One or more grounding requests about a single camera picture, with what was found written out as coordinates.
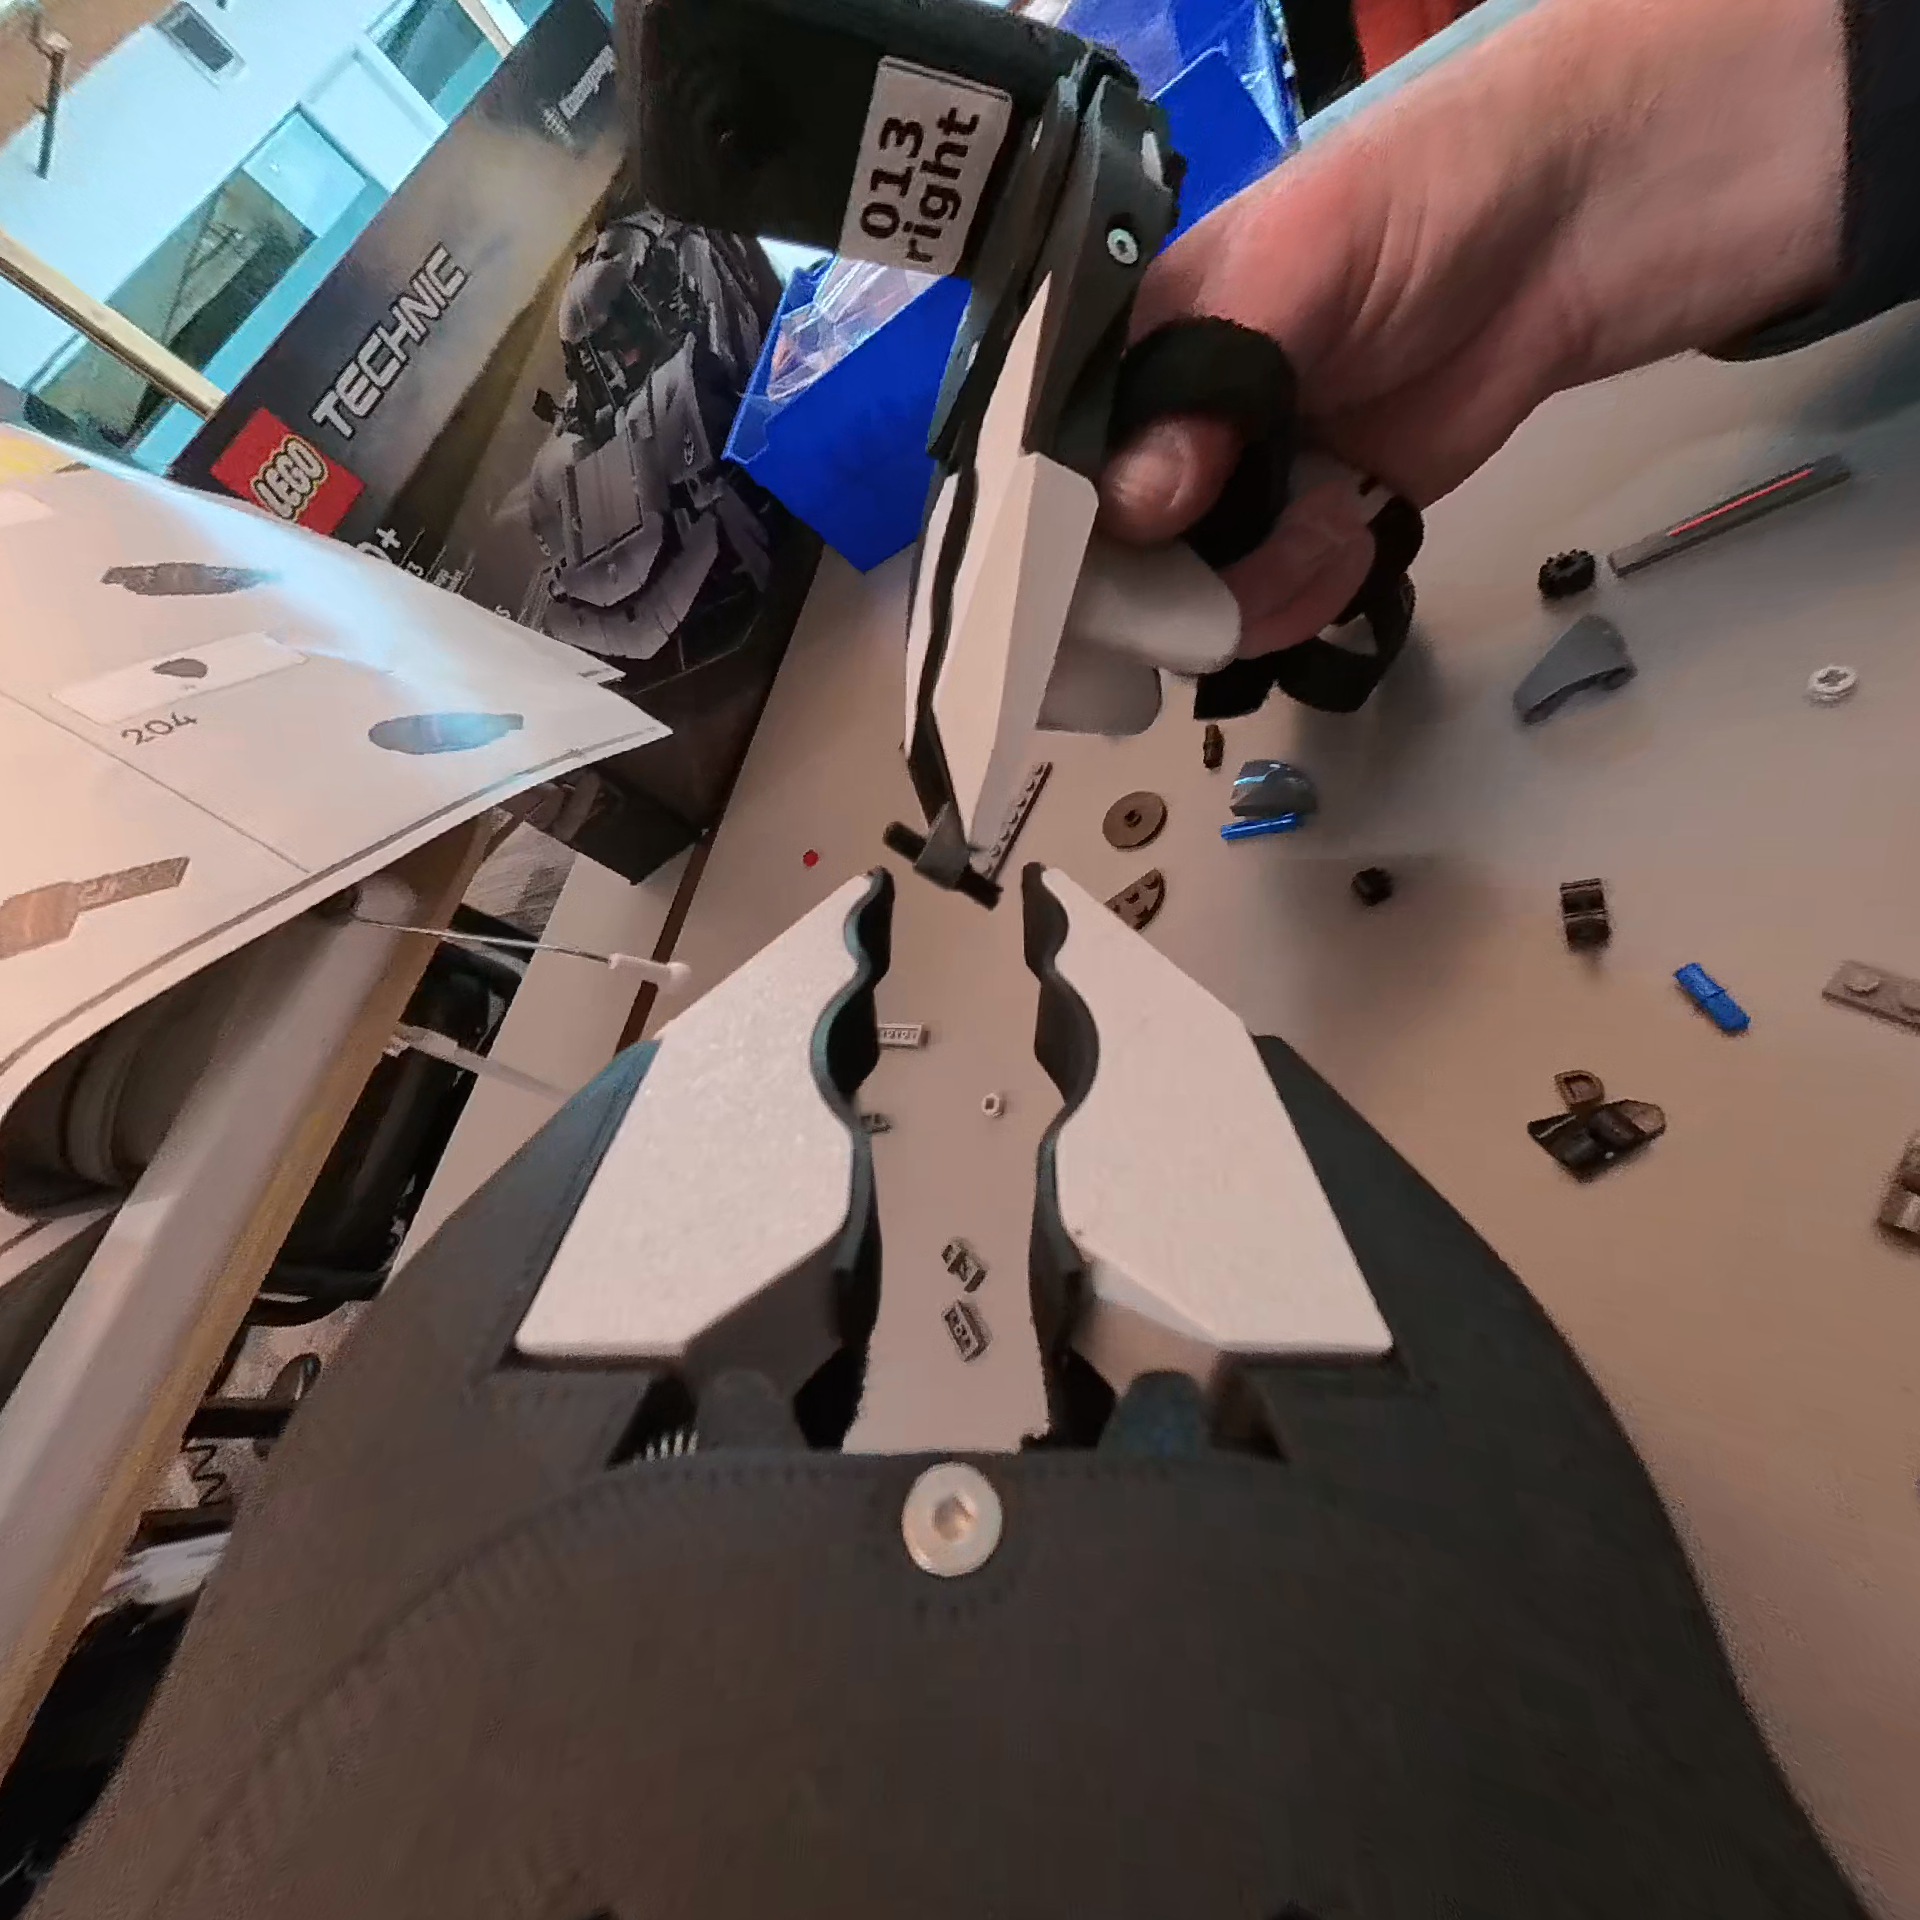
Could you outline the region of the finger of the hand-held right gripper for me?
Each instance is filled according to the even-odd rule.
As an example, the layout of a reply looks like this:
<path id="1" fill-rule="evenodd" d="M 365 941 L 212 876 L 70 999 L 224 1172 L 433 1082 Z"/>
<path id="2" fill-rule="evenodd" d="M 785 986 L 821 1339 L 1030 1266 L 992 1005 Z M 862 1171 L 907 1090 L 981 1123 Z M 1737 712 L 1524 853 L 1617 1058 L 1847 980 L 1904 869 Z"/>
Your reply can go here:
<path id="1" fill-rule="evenodd" d="M 936 732 L 968 850 L 992 843 L 1015 803 L 1097 513 L 1084 474 L 1024 448 L 1051 306 L 1044 281 L 979 428 L 975 501 L 936 673 Z"/>
<path id="2" fill-rule="evenodd" d="M 968 843 L 968 819 L 955 797 L 953 772 L 932 692 L 949 651 L 953 594 L 968 552 L 979 484 L 974 476 L 936 476 L 919 533 L 907 594 L 903 660 L 903 754 L 927 829 L 950 815 L 959 843 Z"/>

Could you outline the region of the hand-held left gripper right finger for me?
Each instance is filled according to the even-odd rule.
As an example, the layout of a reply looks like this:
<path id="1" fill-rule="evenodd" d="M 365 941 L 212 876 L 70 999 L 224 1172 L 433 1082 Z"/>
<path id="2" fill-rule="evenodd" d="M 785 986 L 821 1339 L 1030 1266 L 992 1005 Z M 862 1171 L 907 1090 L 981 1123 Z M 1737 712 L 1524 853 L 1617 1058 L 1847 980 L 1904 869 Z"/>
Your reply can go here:
<path id="1" fill-rule="evenodd" d="M 1205 1408 L 1262 1364 L 1350 1368 L 1393 1336 L 1233 1011 L 1064 871 L 1022 871 L 1036 1058 L 1029 1307 L 1049 1427 L 1144 1377 Z"/>

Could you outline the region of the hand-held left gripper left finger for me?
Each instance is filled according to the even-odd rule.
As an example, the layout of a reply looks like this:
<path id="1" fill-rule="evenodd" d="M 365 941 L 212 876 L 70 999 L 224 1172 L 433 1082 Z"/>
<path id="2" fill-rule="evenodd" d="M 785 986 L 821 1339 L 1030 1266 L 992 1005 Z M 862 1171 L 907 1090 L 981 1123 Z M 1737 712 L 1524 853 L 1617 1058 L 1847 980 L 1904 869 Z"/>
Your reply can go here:
<path id="1" fill-rule="evenodd" d="M 528 1305 L 531 1363 L 756 1375 L 816 1449 L 856 1415 L 879 1305 L 856 1093 L 895 882 L 856 874 L 675 1016 Z"/>

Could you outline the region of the dark grey lego connector assembly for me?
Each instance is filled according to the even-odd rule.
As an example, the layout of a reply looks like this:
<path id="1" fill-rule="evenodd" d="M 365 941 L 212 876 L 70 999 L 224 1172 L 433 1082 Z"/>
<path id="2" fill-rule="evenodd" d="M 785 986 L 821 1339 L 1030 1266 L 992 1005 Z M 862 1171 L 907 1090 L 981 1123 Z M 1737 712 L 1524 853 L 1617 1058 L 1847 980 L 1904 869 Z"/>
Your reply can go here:
<path id="1" fill-rule="evenodd" d="M 917 833 L 907 824 L 887 824 L 879 840 L 915 874 L 940 889 L 988 911 L 998 906 L 1001 887 L 974 866 L 974 850 L 963 833 L 955 803 L 949 800 L 942 804 L 924 833 Z"/>

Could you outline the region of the person's right forearm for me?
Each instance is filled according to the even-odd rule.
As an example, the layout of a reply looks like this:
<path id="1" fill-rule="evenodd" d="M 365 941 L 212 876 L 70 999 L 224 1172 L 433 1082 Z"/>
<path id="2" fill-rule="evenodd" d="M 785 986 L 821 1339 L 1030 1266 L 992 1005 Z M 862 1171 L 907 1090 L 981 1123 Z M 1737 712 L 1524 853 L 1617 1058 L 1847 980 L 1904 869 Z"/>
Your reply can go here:
<path id="1" fill-rule="evenodd" d="M 1828 291 L 1705 349 L 1753 363 L 1828 341 L 1918 299 L 1918 5 L 1843 2 L 1840 251 Z"/>

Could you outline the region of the long grey lego plate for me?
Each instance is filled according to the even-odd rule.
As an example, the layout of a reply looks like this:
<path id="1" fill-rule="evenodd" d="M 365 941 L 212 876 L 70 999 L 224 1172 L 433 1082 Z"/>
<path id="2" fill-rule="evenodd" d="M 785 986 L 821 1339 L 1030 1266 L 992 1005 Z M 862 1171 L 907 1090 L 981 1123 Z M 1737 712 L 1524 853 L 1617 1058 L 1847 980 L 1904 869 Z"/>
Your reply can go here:
<path id="1" fill-rule="evenodd" d="M 1005 809 L 1005 817 L 998 824 L 998 829 L 996 829 L 992 843 L 988 845 L 985 855 L 975 865 L 975 869 L 981 871 L 982 877 L 996 880 L 1004 874 L 1008 860 L 1013 857 L 1013 853 L 1017 849 L 1017 842 L 1020 842 L 1029 819 L 1032 817 L 1036 804 L 1040 803 L 1040 795 L 1044 794 L 1049 775 L 1051 775 L 1051 759 L 1038 759 L 1029 769 L 1024 781 L 1020 785 L 1020 789 L 1015 794 L 1013 804 Z"/>

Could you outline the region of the black lego connector cluster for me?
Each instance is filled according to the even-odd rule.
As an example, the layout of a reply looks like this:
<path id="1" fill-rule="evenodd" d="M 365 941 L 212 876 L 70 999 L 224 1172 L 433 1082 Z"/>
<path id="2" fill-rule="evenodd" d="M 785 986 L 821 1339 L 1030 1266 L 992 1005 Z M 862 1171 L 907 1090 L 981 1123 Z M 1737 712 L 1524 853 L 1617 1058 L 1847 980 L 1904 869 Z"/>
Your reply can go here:
<path id="1" fill-rule="evenodd" d="M 1665 1113 L 1643 1100 L 1603 1100 L 1527 1124 L 1527 1137 L 1567 1175 L 1590 1180 L 1631 1161 L 1665 1132 Z"/>

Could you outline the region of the dark printed lego box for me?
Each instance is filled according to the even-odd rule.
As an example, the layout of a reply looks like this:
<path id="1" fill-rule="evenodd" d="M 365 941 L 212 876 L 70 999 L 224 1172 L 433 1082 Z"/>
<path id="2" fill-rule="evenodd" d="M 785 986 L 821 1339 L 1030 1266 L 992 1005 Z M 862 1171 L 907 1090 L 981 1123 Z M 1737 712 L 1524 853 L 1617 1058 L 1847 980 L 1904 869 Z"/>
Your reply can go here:
<path id="1" fill-rule="evenodd" d="M 603 5 L 549 5 L 168 479 L 572 649 L 664 736 L 566 840 L 645 880 L 717 827 L 821 559 L 728 460 L 763 249 L 646 209 Z"/>

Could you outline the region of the grey curved lego wedge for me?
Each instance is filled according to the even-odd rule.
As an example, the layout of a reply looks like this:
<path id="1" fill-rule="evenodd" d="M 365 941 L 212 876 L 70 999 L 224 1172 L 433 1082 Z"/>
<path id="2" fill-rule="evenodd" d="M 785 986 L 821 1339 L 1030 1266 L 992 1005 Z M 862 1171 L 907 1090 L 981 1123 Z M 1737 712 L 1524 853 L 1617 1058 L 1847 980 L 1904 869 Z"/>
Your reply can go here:
<path id="1" fill-rule="evenodd" d="M 1620 690 L 1639 674 L 1613 620 L 1584 615 L 1558 634 L 1510 696 L 1524 727 L 1558 713 L 1582 692 Z"/>

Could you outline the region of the lego instruction booklet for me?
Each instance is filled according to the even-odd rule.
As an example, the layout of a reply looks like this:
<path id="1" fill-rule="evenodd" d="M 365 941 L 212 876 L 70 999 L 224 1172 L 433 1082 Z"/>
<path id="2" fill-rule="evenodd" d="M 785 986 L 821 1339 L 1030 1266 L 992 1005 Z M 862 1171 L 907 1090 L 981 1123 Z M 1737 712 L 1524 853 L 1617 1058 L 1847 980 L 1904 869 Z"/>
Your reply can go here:
<path id="1" fill-rule="evenodd" d="M 1 453 L 5 1106 L 103 1027 L 664 723 L 590 659 L 348 545 Z"/>

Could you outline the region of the red-striped dark lego tile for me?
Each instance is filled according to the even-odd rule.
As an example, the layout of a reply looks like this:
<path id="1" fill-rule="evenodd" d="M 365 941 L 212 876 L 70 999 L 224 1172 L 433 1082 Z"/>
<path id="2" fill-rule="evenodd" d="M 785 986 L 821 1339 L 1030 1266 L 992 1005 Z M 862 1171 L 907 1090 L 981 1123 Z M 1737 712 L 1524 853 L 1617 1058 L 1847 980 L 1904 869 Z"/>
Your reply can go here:
<path id="1" fill-rule="evenodd" d="M 1830 493 L 1852 483 L 1852 479 L 1854 469 L 1845 457 L 1836 453 L 1819 456 L 1611 552 L 1607 567 L 1617 578 L 1641 575 L 1753 525 L 1769 515 Z"/>

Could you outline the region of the person's right hand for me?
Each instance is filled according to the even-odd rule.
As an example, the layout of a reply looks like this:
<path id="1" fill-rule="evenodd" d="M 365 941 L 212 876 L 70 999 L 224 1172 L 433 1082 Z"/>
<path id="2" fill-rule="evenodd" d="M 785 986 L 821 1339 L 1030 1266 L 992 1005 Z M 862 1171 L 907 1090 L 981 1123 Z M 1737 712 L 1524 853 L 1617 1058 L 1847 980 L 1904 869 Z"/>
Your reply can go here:
<path id="1" fill-rule="evenodd" d="M 1843 5 L 1539 5 L 1193 226 L 1133 336 L 1278 341 L 1307 443 L 1428 509 L 1547 399 L 1812 309 L 1847 116 Z"/>

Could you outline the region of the blue plastic bin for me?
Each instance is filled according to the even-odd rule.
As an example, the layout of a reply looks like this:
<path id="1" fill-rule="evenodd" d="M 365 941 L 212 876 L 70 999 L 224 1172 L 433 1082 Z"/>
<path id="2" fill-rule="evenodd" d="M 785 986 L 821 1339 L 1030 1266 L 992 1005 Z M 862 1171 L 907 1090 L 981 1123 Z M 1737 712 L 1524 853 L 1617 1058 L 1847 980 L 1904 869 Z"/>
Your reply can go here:
<path id="1" fill-rule="evenodd" d="M 1288 63 L 1260 5 L 1220 19 L 1207 44 L 1174 56 L 1156 100 L 1184 159 L 1171 236 L 1193 228 L 1297 141 Z M 788 284 L 824 264 L 792 273 Z M 727 457 L 847 565 L 872 569 L 919 535 L 932 474 L 927 433 L 949 363 L 940 378 L 929 368 L 905 378 L 895 365 L 894 380 L 862 392 L 841 385 L 853 373 L 846 365 L 799 402 L 773 410 L 760 394 L 773 331 L 735 410 Z"/>

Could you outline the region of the clear plastic bags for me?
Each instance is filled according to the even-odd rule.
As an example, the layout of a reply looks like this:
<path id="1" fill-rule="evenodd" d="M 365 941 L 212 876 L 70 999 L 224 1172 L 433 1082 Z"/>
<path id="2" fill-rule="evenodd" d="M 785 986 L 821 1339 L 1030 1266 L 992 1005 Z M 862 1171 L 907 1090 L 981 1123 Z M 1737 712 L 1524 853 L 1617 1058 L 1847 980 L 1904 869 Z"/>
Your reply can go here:
<path id="1" fill-rule="evenodd" d="M 862 392 L 905 378 L 940 378 L 968 306 L 968 281 L 919 267 L 832 258 L 798 275 L 781 299 L 759 389 L 784 410 L 841 368 L 841 385 Z"/>

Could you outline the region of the white book stand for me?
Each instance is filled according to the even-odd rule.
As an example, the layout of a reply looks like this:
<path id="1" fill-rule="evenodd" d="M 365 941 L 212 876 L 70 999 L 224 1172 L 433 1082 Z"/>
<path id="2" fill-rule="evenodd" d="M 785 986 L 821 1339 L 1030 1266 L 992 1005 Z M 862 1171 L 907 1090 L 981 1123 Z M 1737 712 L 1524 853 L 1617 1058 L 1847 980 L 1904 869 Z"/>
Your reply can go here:
<path id="1" fill-rule="evenodd" d="M 704 849 L 643 882 L 584 860 L 549 941 L 669 953 Z M 475 874 L 475 829 L 404 857 L 375 920 L 447 923 Z M 355 920 L 299 920 L 257 945 L 176 1130 L 80 1272 L 1 1421 L 5 1776 L 91 1604 L 176 1457 L 187 1415 L 283 1245 L 433 945 Z M 424 1189 L 404 1263 L 605 1065 L 640 977 L 536 953 L 494 1056 Z"/>

